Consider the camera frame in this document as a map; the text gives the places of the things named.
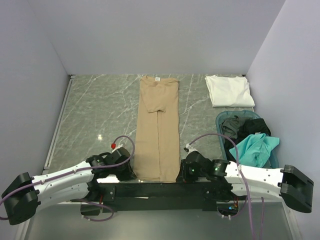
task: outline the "wall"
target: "wall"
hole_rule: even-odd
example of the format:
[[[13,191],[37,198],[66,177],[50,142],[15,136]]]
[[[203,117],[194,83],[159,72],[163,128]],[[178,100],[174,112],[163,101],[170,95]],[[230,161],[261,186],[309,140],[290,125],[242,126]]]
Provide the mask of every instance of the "wall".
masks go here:
[[[0,33],[2,193],[18,174],[42,172],[68,75],[27,1],[0,2]],[[15,231],[0,222],[0,239],[12,239]]]
[[[312,213],[296,213],[306,240],[320,239],[319,7],[317,0],[287,0],[247,74],[257,113],[281,139],[281,165],[314,181]]]
[[[246,74],[285,0],[28,0],[69,74]]]

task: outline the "white folded cloth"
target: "white folded cloth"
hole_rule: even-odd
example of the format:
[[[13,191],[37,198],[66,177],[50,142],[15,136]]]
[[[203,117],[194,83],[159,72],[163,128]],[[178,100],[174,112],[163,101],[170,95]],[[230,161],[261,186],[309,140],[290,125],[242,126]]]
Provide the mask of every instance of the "white folded cloth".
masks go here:
[[[245,77],[206,76],[213,107],[254,107],[249,83]]]

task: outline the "laundry basket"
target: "laundry basket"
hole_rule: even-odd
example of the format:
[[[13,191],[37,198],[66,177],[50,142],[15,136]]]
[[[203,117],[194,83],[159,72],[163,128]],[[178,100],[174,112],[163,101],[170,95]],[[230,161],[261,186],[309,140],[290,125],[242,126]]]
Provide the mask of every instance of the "laundry basket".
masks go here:
[[[223,134],[222,132],[222,123],[226,118],[233,118],[234,116],[238,116],[239,118],[245,117],[245,118],[251,118],[251,119],[260,119],[260,116],[256,114],[253,111],[249,110],[243,110],[243,111],[223,111],[221,112],[215,119],[216,124],[216,130],[219,134]],[[221,136],[219,136],[219,142],[221,146],[222,156],[223,159],[227,160],[227,155],[225,152],[225,139]],[[263,166],[265,169],[277,169],[279,168],[279,162],[277,159],[277,156],[275,154],[275,150],[271,151],[271,155],[269,157],[269,160],[266,162],[266,164]]]

